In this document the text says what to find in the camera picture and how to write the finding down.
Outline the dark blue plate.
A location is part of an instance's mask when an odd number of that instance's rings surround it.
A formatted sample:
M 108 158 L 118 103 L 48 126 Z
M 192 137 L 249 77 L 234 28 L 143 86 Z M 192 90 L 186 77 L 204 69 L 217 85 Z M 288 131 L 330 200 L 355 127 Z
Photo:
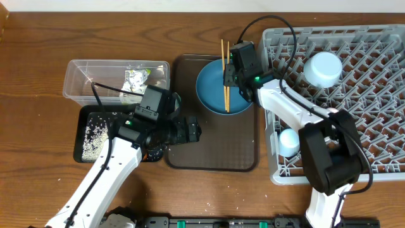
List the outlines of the dark blue plate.
M 248 103 L 240 94 L 238 87 L 230 88 L 230 112 L 225 110 L 221 60 L 208 63 L 196 80 L 196 92 L 200 102 L 209 110 L 220 115 L 236 115 L 246 111 Z

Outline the light blue rice bowl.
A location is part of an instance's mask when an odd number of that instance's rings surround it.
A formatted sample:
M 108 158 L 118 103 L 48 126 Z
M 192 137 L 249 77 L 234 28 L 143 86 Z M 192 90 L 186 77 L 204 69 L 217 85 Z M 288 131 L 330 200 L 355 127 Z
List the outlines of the light blue rice bowl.
M 303 74 L 311 85 L 329 88 L 339 81 L 342 68 L 342 62 L 337 55 L 322 51 L 304 64 Z

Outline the green snack wrapper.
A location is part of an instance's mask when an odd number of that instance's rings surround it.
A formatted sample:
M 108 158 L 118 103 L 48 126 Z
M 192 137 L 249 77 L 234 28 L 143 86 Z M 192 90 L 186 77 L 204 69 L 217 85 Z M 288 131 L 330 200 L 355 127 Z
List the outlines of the green snack wrapper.
M 126 70 L 123 91 L 144 94 L 146 90 L 146 80 L 151 71 L 149 69 L 143 70 Z M 134 96 L 131 94 L 120 93 L 121 103 L 124 105 L 130 105 L 134 103 L 140 103 L 142 96 Z

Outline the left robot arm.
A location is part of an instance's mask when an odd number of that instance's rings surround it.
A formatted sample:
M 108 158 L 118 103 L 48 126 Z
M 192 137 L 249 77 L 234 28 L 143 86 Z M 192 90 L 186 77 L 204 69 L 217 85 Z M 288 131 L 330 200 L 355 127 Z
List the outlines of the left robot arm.
M 108 118 L 98 104 L 108 137 L 77 190 L 46 227 L 98 227 L 125 179 L 150 151 L 199 141 L 196 117 L 179 117 L 177 93 L 149 85 L 141 98 L 132 115 L 115 118 Z

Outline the pink cup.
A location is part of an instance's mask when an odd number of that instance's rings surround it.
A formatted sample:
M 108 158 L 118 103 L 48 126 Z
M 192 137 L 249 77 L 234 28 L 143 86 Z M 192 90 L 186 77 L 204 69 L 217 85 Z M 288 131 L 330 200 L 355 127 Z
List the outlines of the pink cup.
M 336 109 L 336 108 L 328 108 L 328 110 L 331 111 L 331 112 L 333 112 L 333 113 L 339 112 L 339 110 Z

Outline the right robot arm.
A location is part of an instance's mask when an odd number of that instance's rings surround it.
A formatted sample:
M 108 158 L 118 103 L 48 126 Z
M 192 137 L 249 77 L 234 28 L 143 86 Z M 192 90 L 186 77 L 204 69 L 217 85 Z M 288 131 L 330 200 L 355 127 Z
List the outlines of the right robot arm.
M 264 72 L 254 44 L 221 44 L 224 103 L 230 111 L 230 89 L 256 103 L 297 132 L 304 174 L 312 186 L 306 211 L 310 227 L 338 227 L 346 196 L 363 172 L 373 173 L 362 149 L 354 119 L 347 111 L 332 112 L 309 102 L 273 71 Z

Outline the wooden chopstick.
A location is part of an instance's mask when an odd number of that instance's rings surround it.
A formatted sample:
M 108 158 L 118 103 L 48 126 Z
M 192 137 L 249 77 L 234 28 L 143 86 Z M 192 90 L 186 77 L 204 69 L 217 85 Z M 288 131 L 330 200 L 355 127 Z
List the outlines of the wooden chopstick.
M 223 70 L 223 92 L 224 92 L 224 104 L 225 104 L 225 111 L 228 113 L 228 95 L 227 95 L 227 86 L 225 85 L 225 52 L 224 52 L 224 45 L 223 39 L 221 39 L 221 63 L 222 63 L 222 70 Z
M 230 63 L 230 43 L 227 41 L 227 64 Z M 227 113 L 230 113 L 230 87 L 226 86 L 227 90 Z

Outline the light blue cup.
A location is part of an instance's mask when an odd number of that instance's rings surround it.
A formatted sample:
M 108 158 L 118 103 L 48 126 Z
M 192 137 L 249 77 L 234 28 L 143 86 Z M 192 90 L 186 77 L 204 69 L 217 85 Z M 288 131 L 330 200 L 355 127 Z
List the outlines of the light blue cup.
M 300 148 L 299 136 L 293 129 L 284 129 L 278 137 L 279 154 L 283 157 L 295 156 Z

